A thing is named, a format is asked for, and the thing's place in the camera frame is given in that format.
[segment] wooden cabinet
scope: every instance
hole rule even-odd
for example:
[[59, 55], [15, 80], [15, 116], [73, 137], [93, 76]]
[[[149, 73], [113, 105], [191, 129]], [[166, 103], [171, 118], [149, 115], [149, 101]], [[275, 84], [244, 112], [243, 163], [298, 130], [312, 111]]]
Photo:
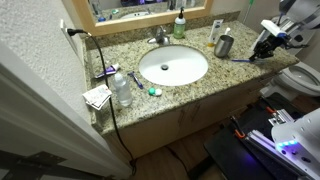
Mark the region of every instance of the wooden cabinet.
[[[259, 90], [271, 80], [263, 77], [206, 97], [198, 102], [164, 113], [134, 126], [121, 129], [120, 134], [134, 158], [143, 156], [182, 137], [217, 123], [246, 109], [260, 96]], [[129, 160], [116, 134], [105, 137], [115, 154]]]
[[[131, 127], [121, 129], [120, 135], [134, 158], [140, 157], [168, 143], [174, 142], [185, 114], [186, 107], [179, 108]], [[108, 136], [109, 142], [130, 159], [127, 152], [121, 147], [116, 134], [113, 133], [111, 137], [110, 135]]]

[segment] electrical outlet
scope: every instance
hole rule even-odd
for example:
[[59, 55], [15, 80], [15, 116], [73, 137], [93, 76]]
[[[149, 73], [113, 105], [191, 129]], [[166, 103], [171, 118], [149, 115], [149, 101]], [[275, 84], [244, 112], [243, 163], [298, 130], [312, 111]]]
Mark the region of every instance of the electrical outlet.
[[69, 41], [69, 44], [72, 47], [73, 51], [78, 55], [78, 50], [77, 50], [76, 44], [74, 43], [71, 36], [69, 36], [69, 34], [67, 32], [68, 27], [63, 19], [60, 20], [60, 28], [61, 28], [62, 33], [65, 35], [65, 37]]

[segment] white sink basin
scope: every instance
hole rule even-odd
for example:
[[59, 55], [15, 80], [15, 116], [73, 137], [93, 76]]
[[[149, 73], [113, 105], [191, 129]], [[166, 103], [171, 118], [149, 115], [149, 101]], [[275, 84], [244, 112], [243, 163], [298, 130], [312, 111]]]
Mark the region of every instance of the white sink basin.
[[127, 19], [127, 18], [146, 16], [146, 15], [149, 15], [149, 13], [147, 11], [142, 11], [142, 12], [136, 12], [136, 13], [127, 14], [125, 16], [122, 16], [120, 19]]
[[147, 53], [139, 71], [148, 81], [164, 86], [182, 86], [199, 80], [208, 71], [204, 55], [186, 46], [165, 46]]

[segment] cup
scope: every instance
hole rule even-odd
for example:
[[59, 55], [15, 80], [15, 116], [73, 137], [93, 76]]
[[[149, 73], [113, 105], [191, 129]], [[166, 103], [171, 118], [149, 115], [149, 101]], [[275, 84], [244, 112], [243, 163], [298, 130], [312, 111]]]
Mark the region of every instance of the cup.
[[223, 58], [228, 55], [232, 44], [233, 44], [233, 37], [228, 35], [222, 35], [220, 36], [218, 43], [215, 45], [214, 48], [214, 55]]

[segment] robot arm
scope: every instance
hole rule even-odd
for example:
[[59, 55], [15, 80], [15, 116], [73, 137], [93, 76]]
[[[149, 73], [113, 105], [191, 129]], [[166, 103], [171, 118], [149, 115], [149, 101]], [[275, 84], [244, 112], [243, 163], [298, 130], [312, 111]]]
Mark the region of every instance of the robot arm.
[[272, 57], [273, 51], [279, 46], [284, 46], [285, 49], [308, 47], [307, 45], [293, 46], [290, 43], [290, 34], [297, 29], [320, 28], [320, 0], [281, 0], [279, 9], [289, 19], [279, 27], [271, 21], [262, 21], [261, 24], [265, 28], [263, 33], [270, 35], [266, 39], [257, 40], [253, 49], [254, 54], [249, 58], [251, 61]]

